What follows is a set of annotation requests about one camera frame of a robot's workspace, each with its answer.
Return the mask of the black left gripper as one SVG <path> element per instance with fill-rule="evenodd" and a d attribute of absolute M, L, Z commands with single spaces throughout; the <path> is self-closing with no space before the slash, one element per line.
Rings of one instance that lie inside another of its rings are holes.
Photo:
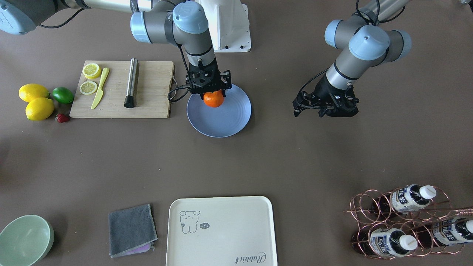
<path fill-rule="evenodd" d="M 345 86 L 345 89 L 337 89 L 331 86 L 324 75 L 316 84 L 312 93 L 303 91 L 304 84 L 293 101 L 294 116 L 297 117 L 303 110 L 318 109 L 319 117 L 324 115 L 330 117 L 353 117 L 359 110 L 357 104 L 359 99 L 353 92 L 353 85 Z"/>

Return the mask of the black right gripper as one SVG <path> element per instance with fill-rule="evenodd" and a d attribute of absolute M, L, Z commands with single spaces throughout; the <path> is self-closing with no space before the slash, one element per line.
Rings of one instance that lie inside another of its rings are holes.
<path fill-rule="evenodd" d="M 227 90 L 232 88 L 231 72 L 227 70 L 221 74 L 216 60 L 206 66 L 200 62 L 197 65 L 190 63 L 187 84 L 189 84 L 188 90 L 191 94 L 199 94 L 203 97 L 204 93 L 222 90 L 223 98 L 225 98 Z"/>

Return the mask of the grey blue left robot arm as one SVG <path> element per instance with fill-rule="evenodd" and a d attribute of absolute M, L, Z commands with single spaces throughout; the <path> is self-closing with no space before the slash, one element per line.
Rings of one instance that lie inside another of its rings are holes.
<path fill-rule="evenodd" d="M 341 49 L 341 54 L 318 74 L 321 79 L 313 92 L 299 90 L 292 102 L 295 117 L 306 109 L 317 109 L 320 117 L 353 117 L 358 113 L 359 99 L 353 83 L 367 69 L 395 62 L 412 49 L 407 32 L 380 28 L 381 23 L 397 18 L 407 3 L 407 0 L 372 0 L 364 7 L 356 6 L 349 19 L 329 23 L 325 41 Z"/>

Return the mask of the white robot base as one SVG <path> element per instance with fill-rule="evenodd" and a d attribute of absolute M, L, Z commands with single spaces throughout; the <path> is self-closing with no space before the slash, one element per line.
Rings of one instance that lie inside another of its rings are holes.
<path fill-rule="evenodd" d="M 251 50 L 247 5 L 240 0 L 198 0 L 197 2 L 204 8 L 216 53 Z"/>

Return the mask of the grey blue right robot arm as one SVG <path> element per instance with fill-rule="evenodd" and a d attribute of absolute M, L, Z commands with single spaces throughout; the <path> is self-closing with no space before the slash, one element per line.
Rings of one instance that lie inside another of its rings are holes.
<path fill-rule="evenodd" d="M 43 22 L 67 8 L 99 8 L 130 12 L 130 30 L 137 41 L 172 44 L 188 58 L 183 88 L 204 99 L 206 93 L 232 88 L 230 71 L 221 73 L 212 45 L 208 20 L 202 5 L 187 0 L 2 0 L 1 30 L 25 35 L 43 27 Z"/>

